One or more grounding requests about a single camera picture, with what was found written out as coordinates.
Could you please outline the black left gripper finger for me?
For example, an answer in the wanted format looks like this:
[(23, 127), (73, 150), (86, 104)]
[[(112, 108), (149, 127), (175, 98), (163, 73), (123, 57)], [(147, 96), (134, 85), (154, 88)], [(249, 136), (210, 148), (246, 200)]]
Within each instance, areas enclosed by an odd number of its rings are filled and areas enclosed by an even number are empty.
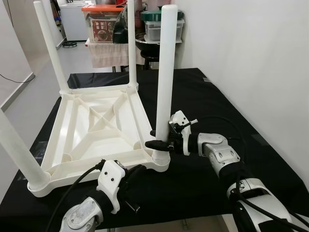
[(133, 180), (137, 179), (139, 175), (145, 170), (147, 170), (147, 168), (143, 164), (139, 164), (134, 166), (133, 168), (130, 168), (130, 170), (128, 170), (128, 172), (126, 173), (126, 181), (132, 182)]

